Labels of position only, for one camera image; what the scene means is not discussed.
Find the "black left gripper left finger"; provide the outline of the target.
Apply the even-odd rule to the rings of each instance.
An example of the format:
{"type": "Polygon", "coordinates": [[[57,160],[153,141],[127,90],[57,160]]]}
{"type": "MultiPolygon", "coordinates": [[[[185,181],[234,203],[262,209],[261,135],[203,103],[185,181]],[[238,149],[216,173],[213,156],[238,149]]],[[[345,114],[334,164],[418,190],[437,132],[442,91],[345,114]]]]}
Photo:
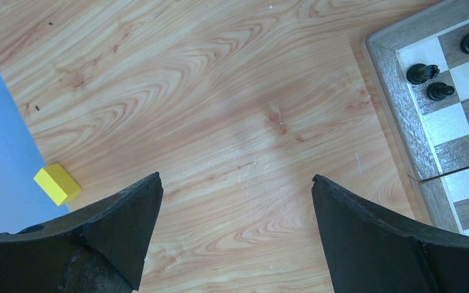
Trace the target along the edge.
{"type": "Polygon", "coordinates": [[[163,196],[159,173],[19,233],[0,233],[0,292],[133,292],[163,196]]]}

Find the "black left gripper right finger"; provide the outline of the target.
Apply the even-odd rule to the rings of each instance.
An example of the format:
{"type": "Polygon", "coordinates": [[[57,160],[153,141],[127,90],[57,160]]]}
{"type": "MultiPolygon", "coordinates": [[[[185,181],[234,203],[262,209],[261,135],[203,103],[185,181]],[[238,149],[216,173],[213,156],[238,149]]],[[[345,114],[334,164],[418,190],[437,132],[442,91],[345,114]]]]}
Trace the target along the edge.
{"type": "Polygon", "coordinates": [[[362,198],[325,176],[311,190],[335,292],[469,292],[469,236],[362,198]]]}

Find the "wooden chess board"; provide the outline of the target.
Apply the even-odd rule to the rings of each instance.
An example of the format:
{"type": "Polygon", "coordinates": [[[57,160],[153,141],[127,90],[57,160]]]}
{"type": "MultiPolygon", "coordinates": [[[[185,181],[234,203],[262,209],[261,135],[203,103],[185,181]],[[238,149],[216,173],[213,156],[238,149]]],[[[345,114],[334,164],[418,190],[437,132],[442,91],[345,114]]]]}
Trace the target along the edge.
{"type": "Polygon", "coordinates": [[[442,1],[362,43],[423,219],[469,236],[469,1],[442,1]]]}

